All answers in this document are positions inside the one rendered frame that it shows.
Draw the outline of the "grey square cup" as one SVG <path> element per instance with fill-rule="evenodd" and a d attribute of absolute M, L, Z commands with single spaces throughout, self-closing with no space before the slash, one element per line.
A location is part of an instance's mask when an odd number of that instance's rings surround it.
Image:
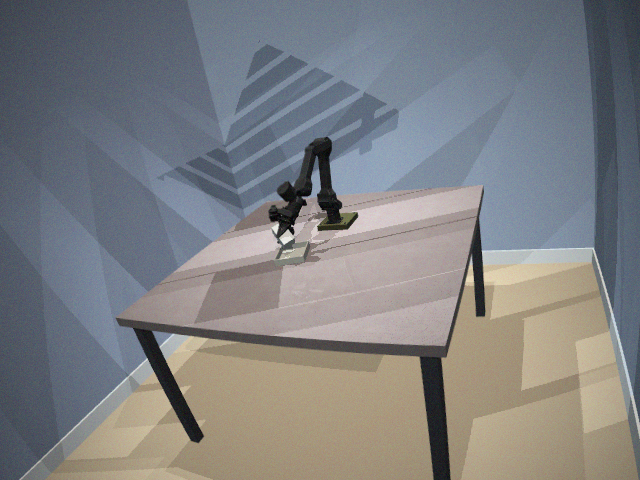
<path fill-rule="evenodd" d="M 275 237 L 277 235 L 278 226 L 279 226 L 279 223 L 272 227 L 272 233 Z M 288 229 L 279 238 L 276 238 L 276 239 L 284 248 L 284 250 L 295 243 L 295 238 Z"/>

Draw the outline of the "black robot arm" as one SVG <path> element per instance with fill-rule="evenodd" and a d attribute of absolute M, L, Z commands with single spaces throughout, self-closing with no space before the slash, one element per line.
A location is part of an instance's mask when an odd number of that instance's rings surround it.
<path fill-rule="evenodd" d="M 336 193 L 332 188 L 330 161 L 329 156 L 332 151 L 332 141 L 329 137 L 316 138 L 312 143 L 304 149 L 304 158 L 301 167 L 299 178 L 296 179 L 294 186 L 289 181 L 282 183 L 277 188 L 277 193 L 288 205 L 294 205 L 299 210 L 302 206 L 307 206 L 306 200 L 302 197 L 311 195 L 312 181 L 311 176 L 313 172 L 314 162 L 316 155 L 319 163 L 320 183 L 321 190 L 317 193 L 318 204 L 322 211 L 326 210 L 328 215 L 327 224 L 340 223 L 343 217 L 340 217 L 339 209 L 342 208 L 342 202 L 337 199 Z M 279 208 L 275 205 L 271 205 L 269 212 L 269 219 L 271 222 L 278 221 L 277 216 Z"/>

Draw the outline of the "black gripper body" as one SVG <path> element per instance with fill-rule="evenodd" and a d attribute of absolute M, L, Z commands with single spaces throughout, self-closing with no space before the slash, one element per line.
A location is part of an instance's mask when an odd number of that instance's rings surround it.
<path fill-rule="evenodd" d="M 280 208 L 277 212 L 277 216 L 280 216 L 280 214 L 282 214 L 283 216 L 281 216 L 282 219 L 285 219 L 287 221 L 291 222 L 291 225 L 295 225 L 295 220 L 296 218 L 299 216 L 299 212 L 300 210 L 294 206 L 294 205 L 287 205 L 284 208 Z M 292 232 L 292 235 L 294 235 L 294 228 L 293 227 L 289 227 L 288 230 L 290 232 Z"/>

